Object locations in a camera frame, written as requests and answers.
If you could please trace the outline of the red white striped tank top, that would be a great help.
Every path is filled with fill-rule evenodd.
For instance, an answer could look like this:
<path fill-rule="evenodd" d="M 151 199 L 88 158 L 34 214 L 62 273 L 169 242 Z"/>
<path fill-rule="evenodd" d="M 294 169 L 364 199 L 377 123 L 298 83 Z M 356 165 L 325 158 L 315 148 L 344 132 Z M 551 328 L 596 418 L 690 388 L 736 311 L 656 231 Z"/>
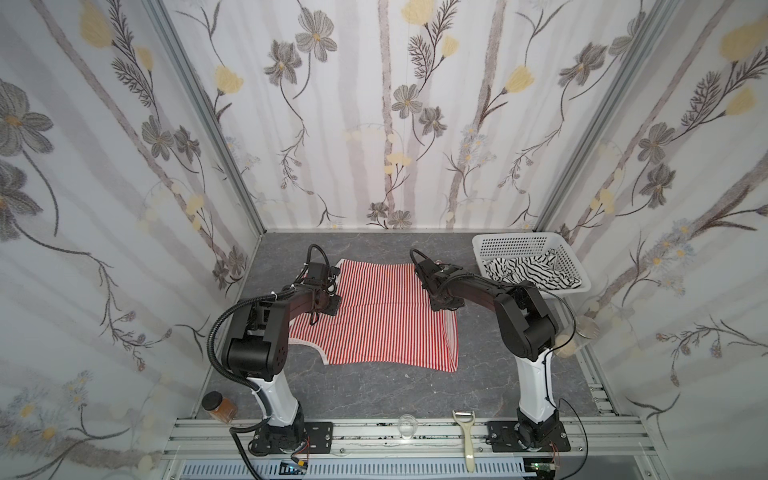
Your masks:
<path fill-rule="evenodd" d="M 289 342 L 316 350 L 326 365 L 397 363 L 454 373 L 456 314 L 434 311 L 411 264 L 338 263 L 336 315 L 291 321 Z"/>

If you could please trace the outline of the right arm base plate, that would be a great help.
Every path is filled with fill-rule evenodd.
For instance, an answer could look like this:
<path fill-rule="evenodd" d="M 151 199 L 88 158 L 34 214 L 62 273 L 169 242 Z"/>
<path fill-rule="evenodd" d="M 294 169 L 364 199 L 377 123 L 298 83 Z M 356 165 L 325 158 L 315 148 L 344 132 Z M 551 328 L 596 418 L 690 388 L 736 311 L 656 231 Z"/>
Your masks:
<path fill-rule="evenodd" d="M 560 422 L 534 425 L 528 421 L 489 421 L 486 443 L 494 453 L 570 452 L 568 435 Z"/>

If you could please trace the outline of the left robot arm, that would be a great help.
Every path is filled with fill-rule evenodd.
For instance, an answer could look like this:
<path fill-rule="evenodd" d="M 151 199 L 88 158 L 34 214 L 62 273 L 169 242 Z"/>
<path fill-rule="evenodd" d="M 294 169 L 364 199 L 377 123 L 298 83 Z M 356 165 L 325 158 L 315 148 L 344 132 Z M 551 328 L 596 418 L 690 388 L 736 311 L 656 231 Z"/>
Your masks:
<path fill-rule="evenodd" d="M 248 388 L 262 409 L 262 419 L 232 427 L 230 435 L 247 460 L 271 454 L 298 458 L 327 454 L 333 424 L 308 422 L 284 375 L 291 322 L 302 315 L 314 326 L 338 314 L 340 268 L 312 244 L 300 273 L 278 292 L 237 302 L 214 322 L 206 342 L 211 367 L 222 377 Z"/>

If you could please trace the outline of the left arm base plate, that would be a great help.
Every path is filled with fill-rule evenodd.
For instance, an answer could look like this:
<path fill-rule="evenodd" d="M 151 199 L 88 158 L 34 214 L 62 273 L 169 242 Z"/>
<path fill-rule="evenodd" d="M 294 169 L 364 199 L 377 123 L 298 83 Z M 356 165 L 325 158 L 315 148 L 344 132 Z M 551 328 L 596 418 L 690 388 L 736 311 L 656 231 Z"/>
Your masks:
<path fill-rule="evenodd" d="M 297 422 L 292 426 L 266 425 L 248 444 L 254 456 L 268 454 L 329 454 L 332 446 L 332 422 Z"/>

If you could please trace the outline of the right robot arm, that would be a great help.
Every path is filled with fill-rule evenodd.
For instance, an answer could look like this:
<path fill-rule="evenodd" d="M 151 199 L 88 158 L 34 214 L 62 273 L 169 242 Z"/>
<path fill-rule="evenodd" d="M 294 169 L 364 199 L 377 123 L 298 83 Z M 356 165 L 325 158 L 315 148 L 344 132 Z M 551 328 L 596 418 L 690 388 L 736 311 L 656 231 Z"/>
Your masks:
<path fill-rule="evenodd" d="M 507 433 L 490 430 L 492 444 L 517 451 L 568 452 L 569 439 L 555 404 L 548 358 L 561 332 L 542 292 L 530 281 L 508 283 L 437 263 L 413 248 L 409 257 L 434 311 L 471 302 L 495 314 L 501 340 L 515 357 L 519 402 Z"/>

